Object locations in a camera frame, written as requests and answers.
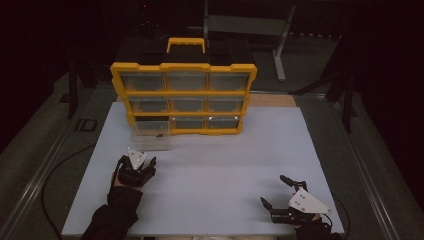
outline drawer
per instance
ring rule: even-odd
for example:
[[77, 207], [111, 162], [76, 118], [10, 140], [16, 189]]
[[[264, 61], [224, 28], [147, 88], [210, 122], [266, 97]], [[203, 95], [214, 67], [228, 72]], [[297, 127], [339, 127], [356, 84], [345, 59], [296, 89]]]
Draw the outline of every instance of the drawer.
[[126, 90], [130, 91], [164, 91], [161, 72], [121, 72]]
[[204, 72], [168, 72], [165, 76], [167, 89], [171, 91], [206, 89], [206, 73]]
[[134, 117], [135, 134], [141, 136], [169, 135], [169, 117]]
[[173, 117], [172, 124], [175, 129], [203, 129], [204, 117]]
[[170, 108], [173, 112], [203, 112], [206, 97], [170, 97]]
[[129, 97], [132, 111], [137, 112], [167, 112], [166, 97]]
[[209, 112], [241, 112], [244, 97], [209, 96]]
[[209, 129], [237, 128], [240, 118], [237, 116], [208, 117], [207, 127]]
[[209, 73], [211, 91], [246, 91], [249, 73]]

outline cable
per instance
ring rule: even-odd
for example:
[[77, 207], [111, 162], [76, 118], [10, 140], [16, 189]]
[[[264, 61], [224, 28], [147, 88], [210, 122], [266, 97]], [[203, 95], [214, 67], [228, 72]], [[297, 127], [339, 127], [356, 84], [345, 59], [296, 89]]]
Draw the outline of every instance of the cable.
[[346, 240], [347, 237], [349, 236], [349, 233], [350, 233], [350, 217], [349, 217], [349, 213], [347, 212], [347, 209], [344, 206], [344, 204], [342, 203], [342, 201], [340, 201], [340, 199], [333, 192], [331, 192], [331, 195], [333, 195], [333, 197], [337, 200], [337, 202], [340, 204], [340, 206], [342, 206], [344, 212], [346, 213], [347, 231], [346, 231], [346, 236], [343, 238], [344, 240]]
[[63, 163], [65, 163], [66, 161], [68, 161], [69, 159], [71, 159], [71, 158], [73, 158], [73, 157], [75, 157], [76, 155], [78, 155], [78, 154], [80, 154], [80, 153], [82, 153], [82, 152], [84, 152], [84, 151], [86, 151], [86, 150], [88, 150], [88, 149], [90, 149], [90, 148], [92, 148], [92, 147], [94, 147], [94, 146], [96, 146], [96, 144], [92, 144], [92, 145], [90, 145], [90, 146], [88, 146], [88, 147], [85, 147], [85, 148], [83, 148], [83, 149], [81, 149], [81, 150], [79, 150], [79, 151], [77, 151], [77, 152], [75, 152], [75, 153], [73, 153], [73, 154], [71, 154], [71, 155], [69, 155], [69, 156], [67, 156], [66, 158], [64, 158], [62, 161], [60, 161], [51, 171], [50, 171], [50, 173], [49, 173], [49, 175], [47, 176], [47, 178], [46, 178], [46, 180], [44, 181], [44, 183], [43, 183], [43, 186], [42, 186], [42, 188], [41, 188], [41, 207], [42, 207], [42, 209], [43, 209], [43, 213], [44, 213], [44, 216], [47, 218], [47, 221], [49, 222], [49, 224], [50, 224], [50, 226], [53, 228], [53, 231], [55, 232], [55, 234], [56, 234], [56, 237], [59, 239], [59, 240], [63, 240], [63, 238], [62, 238], [62, 235], [61, 235], [61, 233], [59, 232], [59, 230], [57, 229], [57, 227], [56, 227], [56, 225], [54, 224], [54, 222], [53, 222], [53, 220], [50, 218], [50, 216], [49, 216], [49, 214], [48, 214], [48, 212], [47, 212], [47, 209], [46, 209], [46, 206], [45, 206], [45, 203], [44, 203], [44, 192], [45, 192], [45, 189], [46, 189], [46, 185], [47, 185], [47, 182], [49, 181], [49, 179], [50, 179], [50, 177], [53, 175], [53, 173], [63, 164]]
[[330, 228], [333, 228], [333, 221], [331, 221], [331, 218], [327, 214], [324, 214], [324, 216], [330, 221]]

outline dark background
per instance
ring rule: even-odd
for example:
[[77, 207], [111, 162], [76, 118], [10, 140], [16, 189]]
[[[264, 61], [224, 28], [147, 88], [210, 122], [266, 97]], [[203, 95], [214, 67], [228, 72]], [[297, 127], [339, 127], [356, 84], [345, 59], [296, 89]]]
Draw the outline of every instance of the dark background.
[[[210, 2], [210, 12], [275, 17], [267, 9], [278, 7], [279, 1], [260, 1], [264, 6], [260, 11], [252, 7], [259, 1]], [[351, 65], [356, 91], [423, 208], [424, 4], [337, 3], [304, 4], [296, 11], [291, 32], [345, 33], [338, 45], [342, 61]], [[67, 73], [70, 51], [77, 53], [84, 86], [94, 87], [108, 80], [108, 65], [125, 36], [178, 36], [188, 26], [202, 25], [203, 5], [198, 0], [1, 1], [0, 151], [49, 97], [54, 82]], [[339, 63], [340, 56], [328, 66], [338, 68]]]

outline metal stand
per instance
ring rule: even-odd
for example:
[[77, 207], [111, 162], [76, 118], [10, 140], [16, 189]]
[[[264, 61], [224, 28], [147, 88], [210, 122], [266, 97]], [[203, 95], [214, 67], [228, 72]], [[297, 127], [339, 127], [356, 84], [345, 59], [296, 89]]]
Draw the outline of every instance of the metal stand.
[[205, 0], [203, 37], [207, 40], [209, 37], [209, 31], [280, 36], [280, 44], [278, 45], [278, 48], [273, 51], [272, 55], [274, 58], [278, 81], [284, 82], [286, 80], [286, 75], [281, 61], [281, 53], [289, 33], [290, 23], [293, 19], [295, 9], [295, 5], [290, 7], [290, 11], [288, 12], [285, 20], [218, 16], [209, 15], [209, 1]]

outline clear plastic drawer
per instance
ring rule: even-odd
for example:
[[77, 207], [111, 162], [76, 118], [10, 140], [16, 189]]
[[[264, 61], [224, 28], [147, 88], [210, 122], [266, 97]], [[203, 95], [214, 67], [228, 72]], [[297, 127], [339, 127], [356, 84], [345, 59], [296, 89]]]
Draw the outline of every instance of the clear plastic drawer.
[[166, 97], [129, 97], [132, 111], [137, 112], [167, 112]]
[[202, 91], [206, 89], [206, 73], [204, 72], [168, 72], [165, 76], [168, 90]]
[[209, 112], [241, 112], [244, 97], [209, 96]]
[[249, 73], [209, 73], [211, 91], [246, 91]]
[[208, 117], [207, 126], [209, 129], [237, 128], [239, 120], [237, 116]]
[[121, 72], [126, 90], [130, 91], [164, 91], [161, 72]]
[[175, 129], [202, 129], [204, 117], [173, 117], [172, 124]]
[[203, 112], [206, 97], [170, 97], [171, 111], [174, 112]]

